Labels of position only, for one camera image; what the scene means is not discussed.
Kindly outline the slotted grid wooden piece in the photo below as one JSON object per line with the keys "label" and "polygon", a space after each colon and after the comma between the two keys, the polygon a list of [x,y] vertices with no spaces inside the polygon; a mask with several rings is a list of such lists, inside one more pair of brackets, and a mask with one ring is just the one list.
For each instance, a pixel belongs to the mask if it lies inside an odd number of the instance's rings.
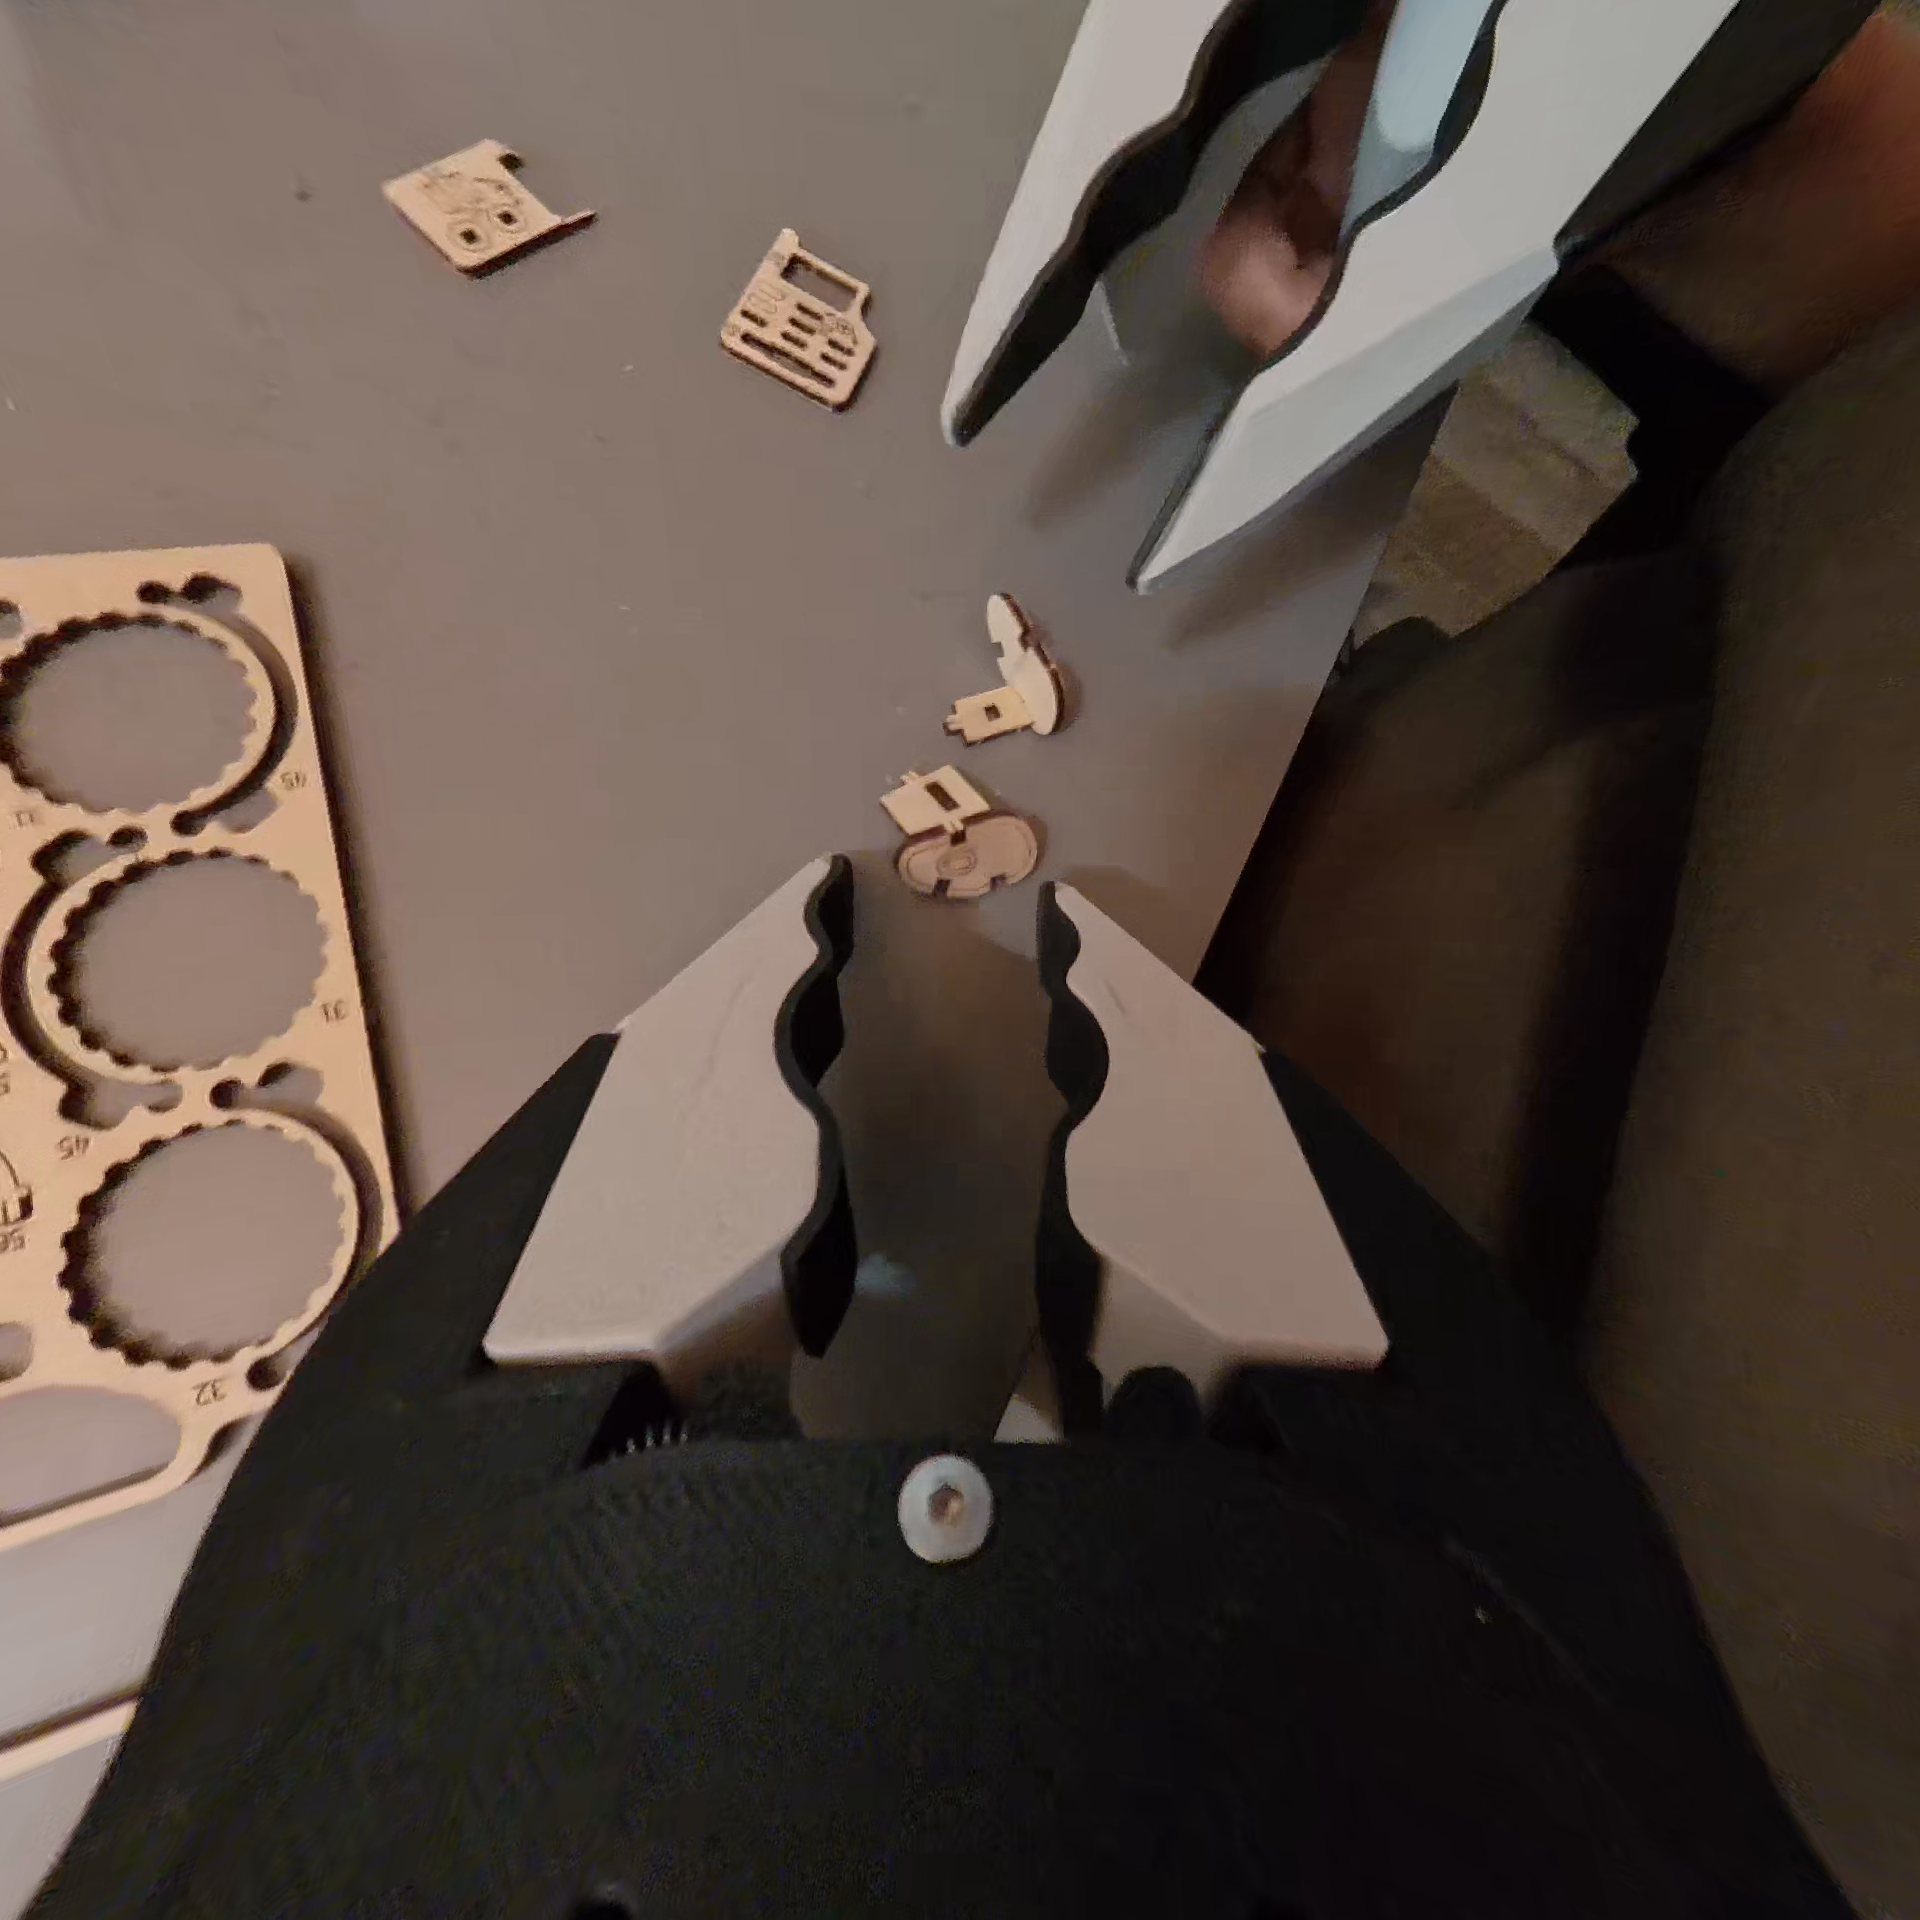
{"label": "slotted grid wooden piece", "polygon": [[718,343],[741,365],[843,413],[878,353],[873,287],[779,228],[733,299]]}

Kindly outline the L-shaped wooden piece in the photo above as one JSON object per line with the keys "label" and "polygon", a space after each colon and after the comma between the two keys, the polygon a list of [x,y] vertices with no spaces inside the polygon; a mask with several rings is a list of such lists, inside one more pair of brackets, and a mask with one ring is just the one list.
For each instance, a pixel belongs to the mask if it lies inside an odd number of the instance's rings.
{"label": "L-shaped wooden piece", "polygon": [[943,717],[943,731],[968,747],[1018,731],[1053,734],[1065,722],[1062,675],[1027,615],[1006,593],[987,601],[987,641],[997,653],[998,684],[958,699]]}

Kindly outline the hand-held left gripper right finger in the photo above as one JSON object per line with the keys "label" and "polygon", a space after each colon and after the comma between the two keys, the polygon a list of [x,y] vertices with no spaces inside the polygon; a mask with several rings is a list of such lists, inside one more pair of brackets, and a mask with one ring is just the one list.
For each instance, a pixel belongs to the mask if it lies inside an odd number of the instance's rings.
{"label": "hand-held left gripper right finger", "polygon": [[1039,897],[1038,962],[1062,1102],[1035,1251],[1055,1383],[1374,1372],[1384,1326],[1263,1050],[1065,883]]}

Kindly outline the wooden sheet with round holes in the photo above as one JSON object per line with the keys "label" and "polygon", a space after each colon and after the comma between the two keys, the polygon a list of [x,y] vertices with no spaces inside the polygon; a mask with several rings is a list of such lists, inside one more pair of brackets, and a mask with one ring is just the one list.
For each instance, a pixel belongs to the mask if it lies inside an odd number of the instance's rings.
{"label": "wooden sheet with round holes", "polygon": [[[282,1363],[392,1238],[392,1155],[355,966],[297,606],[270,545],[1,563],[5,670],[47,666],[87,631],[176,631],[234,670],[247,731],[176,799],[66,799],[5,767],[5,1326],[22,1330],[5,1401],[78,1388],[176,1429],[153,1470],[5,1517],[5,1550],[120,1516],[199,1477],[278,1397]],[[154,1066],[85,1028],[64,995],[82,916],[136,879],[218,861],[291,883],[319,925],[317,979],[287,1025],[213,1063]],[[163,1353],[85,1303],[80,1237],[107,1191],[162,1147],[233,1132],[302,1150],[342,1227],[315,1287],[270,1333],[207,1355]]]}

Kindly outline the grey desk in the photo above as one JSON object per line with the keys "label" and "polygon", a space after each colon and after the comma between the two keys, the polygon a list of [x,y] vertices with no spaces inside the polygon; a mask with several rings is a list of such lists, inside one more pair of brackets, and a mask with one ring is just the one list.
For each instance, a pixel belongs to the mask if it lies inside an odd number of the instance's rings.
{"label": "grey desk", "polygon": [[[958,758],[1195,972],[1443,412],[1225,557],[1125,574],[1206,370],[1078,327],[938,398],[1081,4],[5,4],[5,555],[264,542],[302,593],[423,1203],[811,857],[856,875],[829,1092],[867,1268],[816,1433],[987,1433],[1032,1330],[1035,891],[919,901]],[[496,138],[595,220],[457,274],[381,183]],[[871,285],[843,413],[718,332],[779,228]],[[968,747],[987,601],[1065,721]]]}

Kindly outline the person's right hand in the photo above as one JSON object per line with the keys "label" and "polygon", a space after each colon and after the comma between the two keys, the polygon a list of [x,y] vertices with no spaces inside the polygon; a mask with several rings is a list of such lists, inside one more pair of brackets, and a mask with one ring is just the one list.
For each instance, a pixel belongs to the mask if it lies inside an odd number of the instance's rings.
{"label": "person's right hand", "polygon": [[1203,302],[1251,355],[1283,347],[1328,287],[1383,38],[1374,10],[1248,163],[1199,249]]}

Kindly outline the pale flat board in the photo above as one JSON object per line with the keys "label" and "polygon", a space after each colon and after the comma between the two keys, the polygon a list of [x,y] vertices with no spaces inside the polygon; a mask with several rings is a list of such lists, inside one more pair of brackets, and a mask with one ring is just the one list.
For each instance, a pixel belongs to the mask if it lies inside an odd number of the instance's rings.
{"label": "pale flat board", "polygon": [[136,1711],[136,1697],[5,1745],[1,1917],[18,1917],[46,1883]]}

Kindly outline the small oval wooden assembly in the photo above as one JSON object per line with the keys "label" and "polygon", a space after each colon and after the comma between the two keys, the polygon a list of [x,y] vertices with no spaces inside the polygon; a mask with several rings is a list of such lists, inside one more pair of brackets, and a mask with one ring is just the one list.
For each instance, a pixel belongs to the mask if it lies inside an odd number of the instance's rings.
{"label": "small oval wooden assembly", "polygon": [[915,897],[978,901],[1039,863],[1038,828],[949,763],[901,775],[879,806],[901,833],[895,873]]}

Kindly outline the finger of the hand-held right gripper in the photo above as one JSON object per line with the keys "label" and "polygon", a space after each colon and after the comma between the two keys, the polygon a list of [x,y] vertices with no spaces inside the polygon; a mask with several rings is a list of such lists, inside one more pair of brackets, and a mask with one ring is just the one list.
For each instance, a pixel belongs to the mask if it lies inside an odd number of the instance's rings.
{"label": "finger of the hand-held right gripper", "polygon": [[1454,150],[1354,225],[1328,295],[1239,389],[1135,555],[1154,593],[1418,412],[1527,316],[1576,206],[1727,18],[1714,2],[1518,2]]}
{"label": "finger of the hand-held right gripper", "polygon": [[1072,335],[1097,279],[1192,174],[1192,126],[1246,4],[1090,2],[978,279],[943,394],[970,444]]}

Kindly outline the person's brown clothing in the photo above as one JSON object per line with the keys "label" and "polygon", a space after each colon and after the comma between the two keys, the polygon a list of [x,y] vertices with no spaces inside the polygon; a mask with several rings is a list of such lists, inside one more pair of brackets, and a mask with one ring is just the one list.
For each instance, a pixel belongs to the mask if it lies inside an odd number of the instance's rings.
{"label": "person's brown clothing", "polygon": [[1915,1916],[1915,309],[1670,542],[1315,706],[1215,997],[1570,1334],[1745,1722]]}

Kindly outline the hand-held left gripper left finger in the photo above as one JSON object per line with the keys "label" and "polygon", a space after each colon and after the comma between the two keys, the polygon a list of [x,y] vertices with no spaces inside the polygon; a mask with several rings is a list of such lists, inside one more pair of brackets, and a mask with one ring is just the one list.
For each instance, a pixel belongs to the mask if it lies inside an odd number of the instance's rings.
{"label": "hand-held left gripper left finger", "polygon": [[850,861],[816,857],[622,1020],[486,1329],[493,1363],[827,1353],[856,1283],[823,1092],[853,941]]}

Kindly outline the square notched wooden piece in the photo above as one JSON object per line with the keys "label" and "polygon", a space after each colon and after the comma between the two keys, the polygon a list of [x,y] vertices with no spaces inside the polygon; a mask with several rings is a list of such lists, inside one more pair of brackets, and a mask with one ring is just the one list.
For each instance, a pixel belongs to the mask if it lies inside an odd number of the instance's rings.
{"label": "square notched wooden piece", "polygon": [[521,181],[514,146],[481,138],[389,179],[381,199],[462,277],[478,279],[595,220],[558,212]]}

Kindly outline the person's right forearm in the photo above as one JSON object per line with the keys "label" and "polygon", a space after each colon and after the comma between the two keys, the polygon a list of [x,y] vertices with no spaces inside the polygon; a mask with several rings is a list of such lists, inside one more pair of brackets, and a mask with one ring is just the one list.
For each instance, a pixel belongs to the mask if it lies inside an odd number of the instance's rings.
{"label": "person's right forearm", "polygon": [[1600,252],[1661,321],[1782,395],[1917,302],[1917,30],[1877,11],[1738,156]]}

